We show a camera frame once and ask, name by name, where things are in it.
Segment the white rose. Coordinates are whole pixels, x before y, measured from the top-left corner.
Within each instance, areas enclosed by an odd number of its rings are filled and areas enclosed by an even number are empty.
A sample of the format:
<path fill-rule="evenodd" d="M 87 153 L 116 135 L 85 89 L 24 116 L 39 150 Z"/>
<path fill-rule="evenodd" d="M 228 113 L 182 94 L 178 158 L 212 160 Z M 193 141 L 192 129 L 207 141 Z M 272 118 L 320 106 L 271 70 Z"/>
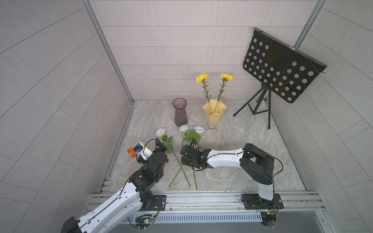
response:
<path fill-rule="evenodd" d="M 173 136 L 168 136 L 167 135 L 167 129 L 166 128 L 157 129 L 155 135 L 156 135 L 156 138 L 159 139 L 160 142 L 167 148 L 166 153 L 172 153 L 174 155 L 174 157 L 176 158 L 176 161 L 178 162 L 178 165 L 179 165 L 179 170 L 178 170 L 177 174 L 175 175 L 175 177 L 173 178 L 172 182 L 170 183 L 169 187 L 171 187 L 175 183 L 175 180 L 178 177 L 180 172 L 183 173 L 183 175 L 186 179 L 187 185 L 189 187 L 191 187 L 190 182 L 189 182 L 189 180 L 186 176 L 186 173 L 184 171 L 184 168 L 183 168 L 180 160 L 178 159 L 176 153 L 173 150 Z"/>
<path fill-rule="evenodd" d="M 190 128 L 187 124 L 186 125 L 182 125 L 182 126 L 180 126 L 179 127 L 179 133 L 182 135 L 182 145 L 185 143 L 185 142 L 187 142 L 187 143 L 189 143 L 191 140 L 193 140 L 194 139 L 194 137 L 195 137 L 195 132 L 193 132 L 193 129 L 194 129 L 194 127 L 193 128 Z"/>
<path fill-rule="evenodd" d="M 198 142 L 201 140 L 204 131 L 205 131 L 205 128 L 202 127 L 202 126 L 195 126 L 195 127 L 194 127 L 193 132 L 195 132 L 194 141 L 196 141 L 196 142 L 195 142 L 196 145 L 197 145 Z M 197 187 L 197 181 L 196 181 L 196 174 L 195 174 L 195 171 L 193 171 L 193 177 L 194 177 L 194 182 L 195 182 L 195 188 L 196 188 L 196 190 L 197 190 L 198 187 Z"/>

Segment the yellow carnation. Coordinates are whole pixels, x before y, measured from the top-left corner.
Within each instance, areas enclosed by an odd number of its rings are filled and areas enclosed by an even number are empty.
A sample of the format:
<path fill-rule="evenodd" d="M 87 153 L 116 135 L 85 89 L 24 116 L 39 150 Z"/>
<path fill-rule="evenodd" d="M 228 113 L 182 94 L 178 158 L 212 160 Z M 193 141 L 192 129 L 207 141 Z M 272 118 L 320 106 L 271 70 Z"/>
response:
<path fill-rule="evenodd" d="M 226 83 L 228 81 L 230 81 L 230 80 L 233 79 L 233 76 L 229 75 L 229 74 L 221 74 L 220 77 L 222 78 L 222 83 L 220 85 L 220 90 L 219 90 L 219 94 L 218 94 L 217 104 L 216 104 L 216 107 L 214 109 L 215 112 L 216 112 L 216 109 L 218 108 L 219 102 L 222 99 L 222 94 L 224 93 L 224 88 L 226 87 Z"/>
<path fill-rule="evenodd" d="M 212 114 L 212 107 L 211 107 L 211 103 L 210 103 L 211 95 L 209 94 L 208 81 L 206 81 L 207 78 L 208 78 L 207 74 L 205 74 L 205 73 L 201 74 L 196 78 L 196 82 L 202 84 L 202 88 L 204 90 L 204 94 L 205 94 L 205 97 L 206 97 L 208 105 L 209 105 L 210 114 Z"/>

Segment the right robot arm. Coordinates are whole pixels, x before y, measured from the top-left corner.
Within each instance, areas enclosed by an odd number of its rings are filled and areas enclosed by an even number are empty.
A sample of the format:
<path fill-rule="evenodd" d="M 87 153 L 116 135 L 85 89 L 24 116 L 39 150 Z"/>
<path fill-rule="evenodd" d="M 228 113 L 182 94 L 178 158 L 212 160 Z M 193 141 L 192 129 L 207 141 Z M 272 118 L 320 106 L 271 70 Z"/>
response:
<path fill-rule="evenodd" d="M 259 200 L 274 202 L 274 173 L 276 157 L 251 143 L 236 150 L 197 150 L 195 145 L 184 145 L 181 163 L 194 171 L 218 167 L 242 168 L 258 183 Z"/>

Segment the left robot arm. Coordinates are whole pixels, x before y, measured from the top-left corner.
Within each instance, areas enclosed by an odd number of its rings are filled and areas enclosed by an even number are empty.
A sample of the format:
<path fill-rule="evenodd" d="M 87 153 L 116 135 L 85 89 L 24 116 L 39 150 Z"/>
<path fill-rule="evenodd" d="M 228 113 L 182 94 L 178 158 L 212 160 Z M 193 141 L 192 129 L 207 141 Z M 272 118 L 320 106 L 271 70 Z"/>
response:
<path fill-rule="evenodd" d="M 86 215 L 70 217 L 62 226 L 62 233 L 108 233 L 125 218 L 152 204 L 150 189 L 163 177 L 168 162 L 166 146 L 155 139 L 155 149 L 145 152 L 145 164 L 129 177 L 125 185 L 103 204 Z"/>

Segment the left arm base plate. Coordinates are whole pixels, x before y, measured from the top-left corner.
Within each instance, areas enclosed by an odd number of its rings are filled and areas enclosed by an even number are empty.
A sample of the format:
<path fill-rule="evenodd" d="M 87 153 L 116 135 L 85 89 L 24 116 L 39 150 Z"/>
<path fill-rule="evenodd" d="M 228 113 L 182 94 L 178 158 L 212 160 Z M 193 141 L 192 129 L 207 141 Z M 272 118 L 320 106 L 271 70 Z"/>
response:
<path fill-rule="evenodd" d="M 153 195 L 151 199 L 147 197 L 140 211 L 164 211 L 166 198 L 166 195 Z"/>

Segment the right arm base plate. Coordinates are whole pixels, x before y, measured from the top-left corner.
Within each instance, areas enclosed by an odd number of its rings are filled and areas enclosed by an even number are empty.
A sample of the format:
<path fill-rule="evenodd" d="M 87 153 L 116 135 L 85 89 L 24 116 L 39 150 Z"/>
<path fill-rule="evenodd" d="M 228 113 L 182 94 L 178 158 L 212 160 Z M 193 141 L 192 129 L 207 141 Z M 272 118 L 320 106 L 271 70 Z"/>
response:
<path fill-rule="evenodd" d="M 259 197 L 258 194 L 242 194 L 241 201 L 244 204 L 246 210 L 258 210 L 258 209 L 284 209 L 282 199 L 278 193 L 274 193 L 274 197 L 271 201 Z"/>

